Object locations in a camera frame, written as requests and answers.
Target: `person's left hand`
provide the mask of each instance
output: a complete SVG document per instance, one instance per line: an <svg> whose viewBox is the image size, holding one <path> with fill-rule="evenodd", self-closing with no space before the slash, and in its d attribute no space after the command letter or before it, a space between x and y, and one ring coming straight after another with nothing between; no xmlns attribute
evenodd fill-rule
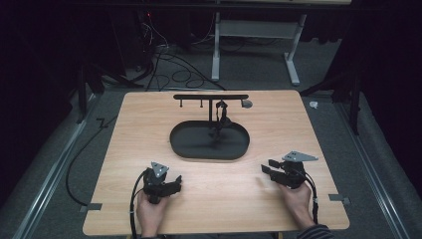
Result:
<svg viewBox="0 0 422 239"><path fill-rule="evenodd" d="M148 195L140 191L137 196L136 217L142 229L142 237L156 237L164 218L169 197L162 197L158 204L148 201Z"/></svg>

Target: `black tray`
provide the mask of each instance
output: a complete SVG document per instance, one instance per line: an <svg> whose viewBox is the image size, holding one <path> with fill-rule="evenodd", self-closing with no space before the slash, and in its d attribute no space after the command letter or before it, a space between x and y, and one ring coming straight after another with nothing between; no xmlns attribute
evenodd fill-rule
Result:
<svg viewBox="0 0 422 239"><path fill-rule="evenodd" d="M233 160L248 150L249 134L232 122L215 136L215 122L189 120L178 124L170 134L173 151L182 157Z"/></svg>

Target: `human hand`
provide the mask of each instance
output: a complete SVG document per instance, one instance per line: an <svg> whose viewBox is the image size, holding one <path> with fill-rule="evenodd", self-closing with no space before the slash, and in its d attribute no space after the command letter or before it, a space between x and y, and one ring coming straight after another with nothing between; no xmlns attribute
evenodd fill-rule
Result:
<svg viewBox="0 0 422 239"><path fill-rule="evenodd" d="M295 189L287 188L282 184L277 185L282 190L282 197L298 226L302 230L314 226L315 223L310 215L310 188L305 183L302 183L300 187Z"/></svg>
<svg viewBox="0 0 422 239"><path fill-rule="evenodd" d="M158 204L148 201L148 195L140 191L137 196L136 217L142 229L142 237L155 237L162 219L169 197L162 197Z"/></svg>

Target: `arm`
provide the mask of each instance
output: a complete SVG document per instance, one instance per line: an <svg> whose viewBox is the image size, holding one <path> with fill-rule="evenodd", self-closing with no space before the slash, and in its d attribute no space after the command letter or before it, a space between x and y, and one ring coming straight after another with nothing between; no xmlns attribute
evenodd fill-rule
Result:
<svg viewBox="0 0 422 239"><path fill-rule="evenodd" d="M298 239L330 239L334 238L325 225L316 225L310 215L311 190L303 183L296 189L289 189L285 185L277 184L283 192L283 199L299 228L303 232Z"/></svg>
<svg viewBox="0 0 422 239"><path fill-rule="evenodd" d="M141 238L155 238L157 236L158 228L164 218L168 199L169 197L163 197L158 204L152 204L148 201L148 196L143 191L139 192L136 217L142 229Z"/></svg>

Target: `sleeve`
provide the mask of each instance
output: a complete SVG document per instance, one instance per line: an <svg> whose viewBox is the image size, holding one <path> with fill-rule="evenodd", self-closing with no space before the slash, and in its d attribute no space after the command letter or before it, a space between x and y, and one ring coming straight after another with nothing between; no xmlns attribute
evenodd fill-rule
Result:
<svg viewBox="0 0 422 239"><path fill-rule="evenodd" d="M308 228L301 234L299 234L298 239L332 239L331 231L325 225L315 225Z"/></svg>

